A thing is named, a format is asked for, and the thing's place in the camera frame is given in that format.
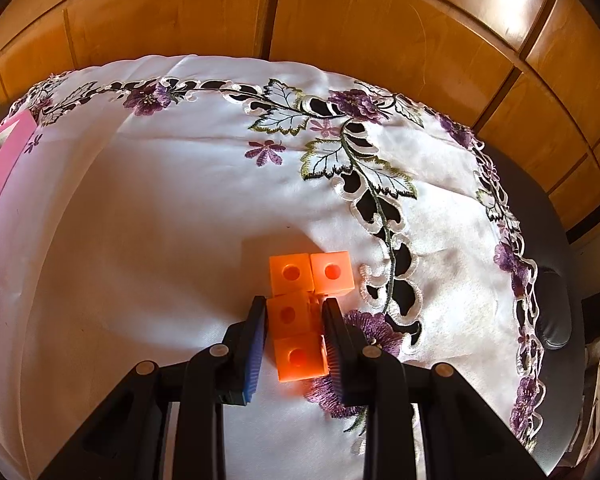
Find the embroidered tablecloth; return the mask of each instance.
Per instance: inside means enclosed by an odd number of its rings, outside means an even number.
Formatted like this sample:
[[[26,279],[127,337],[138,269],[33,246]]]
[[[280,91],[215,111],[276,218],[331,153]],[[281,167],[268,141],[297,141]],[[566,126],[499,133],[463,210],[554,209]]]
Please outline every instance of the embroidered tablecloth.
[[[53,76],[0,198],[0,469],[36,478],[137,362],[188,360],[271,254],[349,251],[347,319],[402,361],[457,367],[530,449],[536,265],[465,126],[290,62],[149,56]],[[416,428],[418,473],[424,478]],[[227,476],[362,478],[365,410],[329,378],[227,407]]]

